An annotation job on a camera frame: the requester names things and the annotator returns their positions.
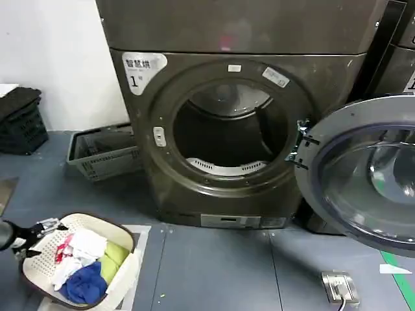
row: dryer door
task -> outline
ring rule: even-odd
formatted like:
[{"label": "dryer door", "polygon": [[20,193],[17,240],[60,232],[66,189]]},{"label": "dryer door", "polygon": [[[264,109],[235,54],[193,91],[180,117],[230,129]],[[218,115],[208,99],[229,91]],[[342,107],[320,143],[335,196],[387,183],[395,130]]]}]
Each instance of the dryer door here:
[{"label": "dryer door", "polygon": [[346,106],[308,130],[290,157],[307,202],[363,244],[415,257],[415,96]]}]

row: door hinge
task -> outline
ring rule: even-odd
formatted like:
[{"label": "door hinge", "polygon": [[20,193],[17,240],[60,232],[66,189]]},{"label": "door hinge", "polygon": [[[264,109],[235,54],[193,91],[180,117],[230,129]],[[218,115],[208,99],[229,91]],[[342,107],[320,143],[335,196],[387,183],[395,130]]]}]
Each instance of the door hinge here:
[{"label": "door hinge", "polygon": [[300,147],[301,142],[306,141],[306,146],[309,146],[310,144],[320,144],[320,141],[307,136],[311,127],[311,121],[308,119],[297,121],[296,143],[294,147],[292,147],[290,154],[285,158],[286,161],[294,163],[296,167],[304,168],[305,170],[308,170],[309,167],[303,164],[303,159],[297,159],[298,148]]}]

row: clothes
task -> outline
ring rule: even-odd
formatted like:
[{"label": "clothes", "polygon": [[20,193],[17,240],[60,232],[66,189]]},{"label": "clothes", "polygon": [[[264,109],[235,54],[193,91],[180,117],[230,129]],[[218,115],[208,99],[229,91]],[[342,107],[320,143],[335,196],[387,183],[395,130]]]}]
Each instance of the clothes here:
[{"label": "clothes", "polygon": [[64,242],[58,246],[56,250],[56,255],[54,257],[54,261],[56,264],[60,264],[62,259],[65,257],[72,256],[72,247],[69,246],[69,242],[72,240],[73,235],[68,235]]},{"label": "clothes", "polygon": [[101,263],[101,277],[109,285],[115,274],[117,274],[119,266],[107,255],[102,256],[99,262]]},{"label": "clothes", "polygon": [[95,259],[98,259],[104,256],[106,238],[91,230],[80,229],[73,235],[69,246],[72,246],[74,251],[77,249],[83,257],[95,257]]},{"label": "clothes", "polygon": [[117,274],[119,268],[123,264],[125,258],[130,254],[130,252],[122,248],[121,246],[108,241],[105,255],[102,256],[99,261],[101,262],[101,277],[110,284],[112,279]]},{"label": "clothes", "polygon": [[103,256],[106,244],[106,238],[88,229],[68,235],[56,250],[55,262],[58,265],[52,277],[54,290],[59,290],[74,272]]},{"label": "clothes", "polygon": [[54,290],[58,291],[62,285],[68,280],[68,278],[76,271],[82,268],[82,263],[79,259],[74,257],[66,257],[62,259],[62,262],[56,267],[54,275],[52,277],[52,284]]},{"label": "clothes", "polygon": [[105,254],[120,267],[130,252],[129,250],[122,248],[120,245],[108,241],[105,249]]},{"label": "clothes", "polygon": [[73,303],[93,304],[104,296],[107,289],[101,277],[99,261],[75,272],[60,289],[60,293]]}]

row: green towel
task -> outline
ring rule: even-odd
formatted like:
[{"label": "green towel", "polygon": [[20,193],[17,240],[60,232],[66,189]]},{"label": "green towel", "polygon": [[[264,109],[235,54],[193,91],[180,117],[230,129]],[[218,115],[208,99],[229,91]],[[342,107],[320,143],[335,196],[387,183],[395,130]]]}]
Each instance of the green towel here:
[{"label": "green towel", "polygon": [[122,248],[120,245],[108,241],[105,254],[110,257],[119,267],[121,267],[125,258],[127,258],[130,252],[125,248]]},{"label": "green towel", "polygon": [[101,262],[101,277],[108,285],[115,277],[115,274],[117,274],[128,254],[130,254],[130,252],[125,248],[122,248],[113,242],[107,242],[105,254],[99,261]]}]

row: red and white cloth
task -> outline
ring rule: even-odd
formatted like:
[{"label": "red and white cloth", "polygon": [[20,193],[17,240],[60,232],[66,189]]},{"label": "red and white cloth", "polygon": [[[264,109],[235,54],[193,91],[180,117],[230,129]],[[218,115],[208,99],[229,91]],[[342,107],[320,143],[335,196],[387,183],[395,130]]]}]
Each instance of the red and white cloth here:
[{"label": "red and white cloth", "polygon": [[72,257],[73,248],[69,246],[69,242],[72,240],[73,234],[68,235],[64,240],[64,243],[58,246],[56,255],[54,257],[55,264],[60,264],[65,257]]}]

